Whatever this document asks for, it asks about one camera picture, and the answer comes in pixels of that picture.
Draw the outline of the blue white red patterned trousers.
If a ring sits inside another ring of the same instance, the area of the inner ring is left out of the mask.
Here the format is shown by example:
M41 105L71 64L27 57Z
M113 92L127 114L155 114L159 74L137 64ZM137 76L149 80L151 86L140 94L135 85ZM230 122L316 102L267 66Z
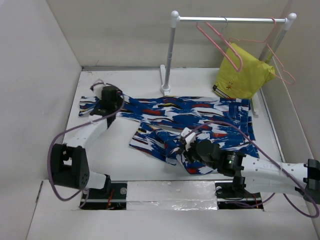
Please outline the blue white red patterned trousers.
M179 135L171 130L194 129L196 140L209 140L223 150L239 151L254 158L258 150L255 140L251 106L248 99L202 96L165 96L160 98L124 97L123 109L117 117L139 122L129 146L162 162L181 165L190 175L206 175L217 171L199 162L189 162L179 151Z

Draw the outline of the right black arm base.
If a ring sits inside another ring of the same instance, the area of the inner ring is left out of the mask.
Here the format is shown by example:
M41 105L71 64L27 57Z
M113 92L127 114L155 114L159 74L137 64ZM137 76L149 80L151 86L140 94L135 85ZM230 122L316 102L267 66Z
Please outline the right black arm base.
M215 196L219 210L263 209L259 192L245 190L243 184L235 184L233 180L216 180Z

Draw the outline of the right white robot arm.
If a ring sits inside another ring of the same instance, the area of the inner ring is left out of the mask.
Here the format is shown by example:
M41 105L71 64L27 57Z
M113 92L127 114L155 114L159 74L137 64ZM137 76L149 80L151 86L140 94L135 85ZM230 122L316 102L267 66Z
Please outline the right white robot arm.
M248 192L267 192L301 196L320 203L320 162L272 163L239 151L221 149L210 140L181 141L182 152L190 164L202 164L214 173L232 178L231 191L237 197Z

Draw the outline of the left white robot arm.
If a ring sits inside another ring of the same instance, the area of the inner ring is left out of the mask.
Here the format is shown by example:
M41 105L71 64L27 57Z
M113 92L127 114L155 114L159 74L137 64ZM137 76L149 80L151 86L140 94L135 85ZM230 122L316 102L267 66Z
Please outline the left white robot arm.
M64 143L54 142L49 147L48 176L52 186L92 189L103 199L111 194L110 176L90 170L86 150L111 126L123 106L123 93L118 87L108 84L100 89L88 122L77 126L78 131Z

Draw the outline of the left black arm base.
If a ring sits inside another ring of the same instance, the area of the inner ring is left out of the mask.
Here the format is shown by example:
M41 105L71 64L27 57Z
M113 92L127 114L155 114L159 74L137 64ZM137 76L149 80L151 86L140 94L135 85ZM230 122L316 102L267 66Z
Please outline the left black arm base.
M112 181L108 192L90 189L88 194L82 194L80 209L109 211L126 210L127 188L128 183L126 181Z

